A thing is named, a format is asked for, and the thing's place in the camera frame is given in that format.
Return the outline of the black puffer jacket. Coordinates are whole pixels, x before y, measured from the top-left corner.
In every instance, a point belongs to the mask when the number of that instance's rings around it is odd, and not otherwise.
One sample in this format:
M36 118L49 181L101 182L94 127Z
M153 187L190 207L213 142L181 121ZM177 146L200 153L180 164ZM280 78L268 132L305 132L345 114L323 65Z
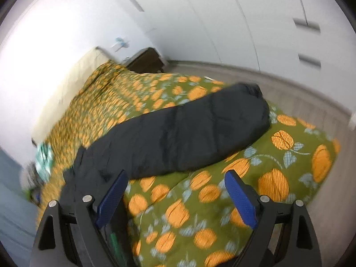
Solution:
M96 195L121 171L137 180L204 168L247 148L269 126L269 106L252 83L134 117L79 148L64 172L59 203L73 210L76 200Z

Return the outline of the grey striped clothes pile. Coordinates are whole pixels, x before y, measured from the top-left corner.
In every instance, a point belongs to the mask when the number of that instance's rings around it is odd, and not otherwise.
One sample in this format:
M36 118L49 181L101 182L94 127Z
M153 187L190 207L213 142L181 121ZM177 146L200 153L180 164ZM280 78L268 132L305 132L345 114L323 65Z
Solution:
M34 162L29 162L21 169L19 182L26 199L36 206L39 206L41 202L41 189L44 185L44 181L37 173Z

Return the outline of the blue grey curtain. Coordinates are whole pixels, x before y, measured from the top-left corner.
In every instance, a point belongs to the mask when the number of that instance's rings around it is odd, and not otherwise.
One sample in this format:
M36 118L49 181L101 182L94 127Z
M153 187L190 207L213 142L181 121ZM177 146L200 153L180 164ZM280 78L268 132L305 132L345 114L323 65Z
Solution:
M19 184L21 165L1 151L1 243L17 266L29 266L37 207Z

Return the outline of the teal white folded cloth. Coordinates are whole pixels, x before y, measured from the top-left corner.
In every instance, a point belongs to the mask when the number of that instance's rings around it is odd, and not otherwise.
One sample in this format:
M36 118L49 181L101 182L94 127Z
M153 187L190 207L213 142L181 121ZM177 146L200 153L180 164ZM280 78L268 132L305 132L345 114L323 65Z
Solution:
M34 162L36 171L41 180L45 183L49 182L54 162L53 150L50 144L42 142L37 146Z

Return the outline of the green orange floral bedspread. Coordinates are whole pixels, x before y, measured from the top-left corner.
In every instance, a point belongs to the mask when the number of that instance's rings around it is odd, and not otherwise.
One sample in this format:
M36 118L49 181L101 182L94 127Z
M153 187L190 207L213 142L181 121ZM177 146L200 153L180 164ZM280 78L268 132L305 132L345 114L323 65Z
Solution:
M45 142L53 150L42 202L60 199L79 148L114 126L229 87L183 74L138 74L106 61L93 70ZM301 118L269 106L269 129L253 144L195 171L129 179L104 237L126 266L217 266L238 257L251 234L224 182L233 170L273 201L311 201L340 152L340 143Z

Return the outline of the dark wooden nightstand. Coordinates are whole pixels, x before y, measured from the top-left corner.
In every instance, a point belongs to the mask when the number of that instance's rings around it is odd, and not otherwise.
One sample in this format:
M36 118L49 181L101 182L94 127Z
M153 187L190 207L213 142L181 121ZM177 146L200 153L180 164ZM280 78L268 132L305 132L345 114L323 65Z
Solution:
M164 72L164 62L155 48L148 47L130 57L125 66L128 70L139 74Z

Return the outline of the white wardrobe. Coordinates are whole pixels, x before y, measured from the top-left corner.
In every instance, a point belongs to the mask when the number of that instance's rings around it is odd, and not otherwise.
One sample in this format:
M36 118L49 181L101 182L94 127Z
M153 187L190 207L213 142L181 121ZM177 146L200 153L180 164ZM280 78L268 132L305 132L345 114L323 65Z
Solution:
M115 0L166 59L248 68L355 111L355 30L335 0Z

